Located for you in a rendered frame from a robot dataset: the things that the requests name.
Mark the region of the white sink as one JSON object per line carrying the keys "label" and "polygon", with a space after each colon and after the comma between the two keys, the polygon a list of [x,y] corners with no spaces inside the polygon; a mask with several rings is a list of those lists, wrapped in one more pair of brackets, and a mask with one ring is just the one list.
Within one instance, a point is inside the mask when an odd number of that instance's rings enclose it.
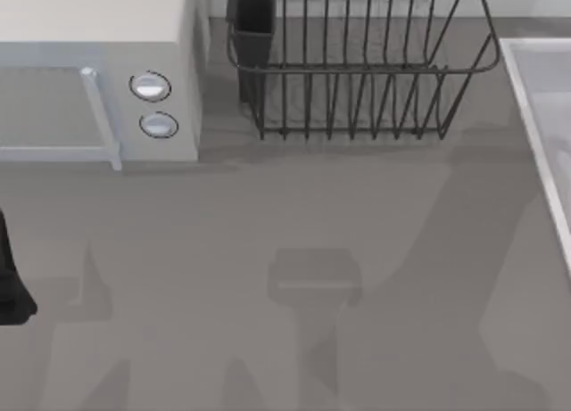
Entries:
{"label": "white sink", "polygon": [[571,37],[500,44],[571,279]]}

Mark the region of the large silver microwave knob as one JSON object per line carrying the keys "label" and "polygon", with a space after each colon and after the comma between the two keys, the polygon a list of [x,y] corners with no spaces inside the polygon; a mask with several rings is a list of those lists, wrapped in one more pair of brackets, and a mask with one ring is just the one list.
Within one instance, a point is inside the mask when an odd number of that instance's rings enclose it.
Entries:
{"label": "large silver microwave knob", "polygon": [[171,83],[165,76],[151,70],[131,76],[128,87],[135,97],[149,103],[158,103],[167,99],[172,89]]}

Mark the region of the pale microwave oven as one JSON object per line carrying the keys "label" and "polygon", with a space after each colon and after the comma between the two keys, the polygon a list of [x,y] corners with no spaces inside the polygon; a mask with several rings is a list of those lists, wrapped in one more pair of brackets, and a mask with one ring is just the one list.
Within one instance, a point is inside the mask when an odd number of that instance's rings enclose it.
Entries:
{"label": "pale microwave oven", "polygon": [[[90,66],[126,162],[195,162],[211,48],[207,0],[0,0],[0,68]],[[135,97],[133,75],[156,71],[171,83],[158,103]],[[178,121],[169,139],[139,128],[163,111]]]}

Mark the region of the black cutlery holder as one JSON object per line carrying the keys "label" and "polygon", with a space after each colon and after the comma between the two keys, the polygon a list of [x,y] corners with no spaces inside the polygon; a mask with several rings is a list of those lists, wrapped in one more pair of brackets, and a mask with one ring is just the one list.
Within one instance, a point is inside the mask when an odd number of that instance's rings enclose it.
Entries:
{"label": "black cutlery holder", "polygon": [[228,0],[227,23],[236,53],[239,97],[242,103],[259,104],[265,92],[263,72],[269,64],[276,30],[277,0]]}

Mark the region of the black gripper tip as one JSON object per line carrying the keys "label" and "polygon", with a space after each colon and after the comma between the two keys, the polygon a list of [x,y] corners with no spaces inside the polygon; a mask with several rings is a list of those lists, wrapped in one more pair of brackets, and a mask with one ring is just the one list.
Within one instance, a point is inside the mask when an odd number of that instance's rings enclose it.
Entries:
{"label": "black gripper tip", "polygon": [[17,270],[5,216],[0,210],[0,326],[24,325],[38,306]]}

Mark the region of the microwave door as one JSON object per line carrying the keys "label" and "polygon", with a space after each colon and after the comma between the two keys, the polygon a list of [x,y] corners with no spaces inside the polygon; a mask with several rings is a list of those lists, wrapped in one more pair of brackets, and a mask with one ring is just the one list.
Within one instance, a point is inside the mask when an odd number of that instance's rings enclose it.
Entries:
{"label": "microwave door", "polygon": [[111,165],[79,74],[83,67],[90,66],[0,68],[0,162]]}

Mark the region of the small silver microwave knob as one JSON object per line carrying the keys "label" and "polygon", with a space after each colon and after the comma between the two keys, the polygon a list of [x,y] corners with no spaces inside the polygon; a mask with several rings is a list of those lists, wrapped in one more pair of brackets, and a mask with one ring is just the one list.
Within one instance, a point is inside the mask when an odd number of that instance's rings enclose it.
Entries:
{"label": "small silver microwave knob", "polygon": [[178,121],[163,111],[141,116],[138,124],[141,131],[153,139],[172,138],[179,130]]}

